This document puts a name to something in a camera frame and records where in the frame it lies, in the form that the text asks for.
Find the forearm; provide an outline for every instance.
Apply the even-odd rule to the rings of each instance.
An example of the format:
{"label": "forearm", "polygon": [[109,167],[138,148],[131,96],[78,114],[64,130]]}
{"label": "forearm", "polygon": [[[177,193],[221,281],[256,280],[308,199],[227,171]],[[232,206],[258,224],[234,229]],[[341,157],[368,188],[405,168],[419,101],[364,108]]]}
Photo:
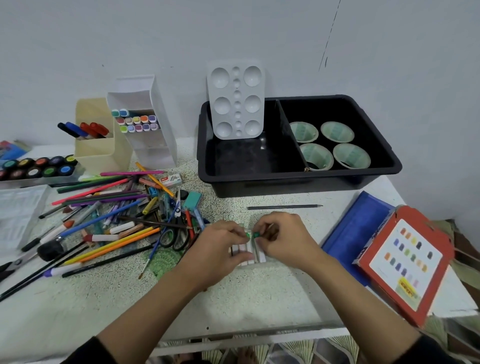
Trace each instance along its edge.
{"label": "forearm", "polygon": [[197,294],[179,272],[160,281],[97,336],[119,364],[145,363],[173,320]]}
{"label": "forearm", "polygon": [[372,363],[393,362],[420,337],[415,328],[323,251],[311,258],[307,270]]}

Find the yellow label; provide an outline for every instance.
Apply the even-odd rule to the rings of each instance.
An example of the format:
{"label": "yellow label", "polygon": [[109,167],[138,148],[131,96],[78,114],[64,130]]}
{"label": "yellow label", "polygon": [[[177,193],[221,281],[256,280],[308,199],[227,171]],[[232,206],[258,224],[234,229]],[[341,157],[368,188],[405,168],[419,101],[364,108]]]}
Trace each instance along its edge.
{"label": "yellow label", "polygon": [[415,289],[410,285],[410,283],[405,279],[405,277],[402,277],[398,280],[398,285],[402,287],[402,289],[405,291],[405,293],[409,297],[414,297],[417,296],[417,292]]}

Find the black sleeve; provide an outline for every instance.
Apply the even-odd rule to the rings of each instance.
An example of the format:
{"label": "black sleeve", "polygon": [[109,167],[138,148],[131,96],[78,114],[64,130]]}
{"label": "black sleeve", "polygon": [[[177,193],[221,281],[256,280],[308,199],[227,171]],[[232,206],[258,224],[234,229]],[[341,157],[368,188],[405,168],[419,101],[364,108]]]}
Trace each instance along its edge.
{"label": "black sleeve", "polygon": [[411,363],[456,364],[456,361],[449,356],[434,339],[422,335],[410,349],[395,360],[395,364]]}
{"label": "black sleeve", "polygon": [[102,364],[117,364],[113,356],[105,349],[105,346],[93,336],[89,341],[83,344],[80,348],[75,350],[62,363],[76,364],[76,363],[102,363]]}

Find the foot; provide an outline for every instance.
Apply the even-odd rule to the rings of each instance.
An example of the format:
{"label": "foot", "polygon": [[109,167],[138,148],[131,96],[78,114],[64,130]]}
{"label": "foot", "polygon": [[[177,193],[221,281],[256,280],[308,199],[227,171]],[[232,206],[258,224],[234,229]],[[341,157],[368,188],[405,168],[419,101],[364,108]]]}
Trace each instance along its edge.
{"label": "foot", "polygon": [[181,364],[189,360],[193,360],[193,354],[191,352],[187,354],[177,354],[173,356],[173,364]]}
{"label": "foot", "polygon": [[239,349],[237,364],[258,364],[257,356],[252,347]]}

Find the white table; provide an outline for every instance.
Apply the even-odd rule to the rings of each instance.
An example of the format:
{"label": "white table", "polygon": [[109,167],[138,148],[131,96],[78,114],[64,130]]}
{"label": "white table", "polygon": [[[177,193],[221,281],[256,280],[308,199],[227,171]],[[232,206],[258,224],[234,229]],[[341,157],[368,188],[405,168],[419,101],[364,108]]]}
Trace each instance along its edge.
{"label": "white table", "polygon": [[[193,157],[192,140],[179,140],[179,167],[186,190],[203,194],[202,214],[210,221],[234,220],[248,226],[262,211],[247,206],[321,204],[320,208],[290,210],[299,214],[312,237],[322,244],[359,191],[269,195],[219,199],[210,185],[202,183]],[[394,206],[404,203],[385,176],[364,188]],[[55,191],[48,199],[58,199]],[[61,215],[40,221],[36,233],[58,224]],[[8,261],[3,257],[0,264]],[[36,258],[2,284],[4,291],[43,266]],[[156,282],[148,272],[138,274],[144,260],[132,256],[68,279],[40,279],[0,303],[0,361],[61,356],[72,352],[123,313]],[[452,270],[446,275],[432,311],[439,316],[475,314],[476,305]],[[277,334],[300,328],[300,332]],[[229,339],[228,334],[256,332],[255,338]],[[251,343],[282,342],[304,338],[345,335],[347,330],[323,292],[306,274],[278,262],[236,269],[219,284],[195,297],[165,333],[154,354],[210,350]],[[194,337],[224,336],[225,340],[188,344]],[[165,341],[178,340],[175,345]]]}

